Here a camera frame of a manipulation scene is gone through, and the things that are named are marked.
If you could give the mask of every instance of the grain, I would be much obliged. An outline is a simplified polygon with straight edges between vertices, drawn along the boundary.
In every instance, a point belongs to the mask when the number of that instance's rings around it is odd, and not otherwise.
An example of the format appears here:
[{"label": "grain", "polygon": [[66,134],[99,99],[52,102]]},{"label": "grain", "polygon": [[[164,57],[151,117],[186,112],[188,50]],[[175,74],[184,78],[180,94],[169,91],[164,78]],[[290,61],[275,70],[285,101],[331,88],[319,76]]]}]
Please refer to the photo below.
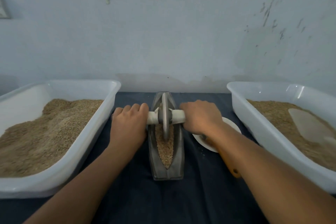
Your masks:
[{"label": "grain", "polygon": [[[248,101],[307,158],[325,168],[336,171],[336,152],[334,149],[330,149],[319,143],[314,143],[304,139],[296,128],[296,125],[292,120],[288,109],[294,108],[303,110],[302,108],[291,103],[277,101]],[[308,110],[304,111],[309,112],[315,116],[321,123],[323,123],[334,133],[334,138],[336,138],[336,130],[330,126],[330,124],[312,112]]]},{"label": "grain", "polygon": [[163,125],[155,125],[155,137],[157,143],[157,151],[163,165],[168,169],[173,160],[173,147],[174,147],[174,126],[169,125],[169,138],[166,141],[163,138]]},{"label": "grain", "polygon": [[60,160],[103,100],[53,99],[42,116],[16,124],[0,137],[0,177],[37,174]]}]

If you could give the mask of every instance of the dark blue tablecloth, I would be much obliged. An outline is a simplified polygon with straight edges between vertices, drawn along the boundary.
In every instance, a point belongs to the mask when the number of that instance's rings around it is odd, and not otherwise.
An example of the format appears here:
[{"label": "dark blue tablecloth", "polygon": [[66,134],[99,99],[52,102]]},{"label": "dark blue tablecloth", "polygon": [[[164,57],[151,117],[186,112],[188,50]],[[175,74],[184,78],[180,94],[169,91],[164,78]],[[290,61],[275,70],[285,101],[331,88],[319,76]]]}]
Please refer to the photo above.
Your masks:
[{"label": "dark blue tablecloth", "polygon": [[[152,104],[155,93],[119,92],[115,107]],[[232,110],[230,94],[173,93],[175,103],[197,99],[214,102],[222,116],[254,141]],[[110,140],[111,120],[105,125],[82,169],[95,160]],[[142,145],[103,198],[93,223],[266,223],[243,179],[235,179],[219,154],[183,131],[184,179],[154,181],[148,142]],[[48,198],[0,200],[0,223],[22,223]]]}]

